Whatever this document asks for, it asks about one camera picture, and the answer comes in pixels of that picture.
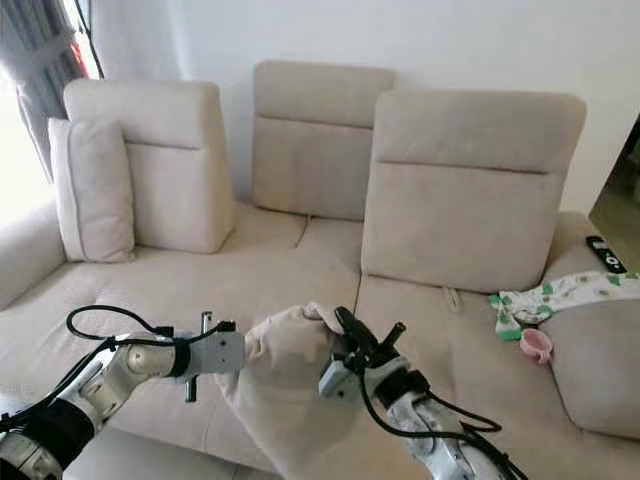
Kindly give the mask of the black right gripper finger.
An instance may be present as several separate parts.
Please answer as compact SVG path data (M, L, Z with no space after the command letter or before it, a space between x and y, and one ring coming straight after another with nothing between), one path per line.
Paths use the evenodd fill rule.
M335 307L335 319L342 329L342 343L348 352L374 352L378 347L378 339L364 323L346 306Z

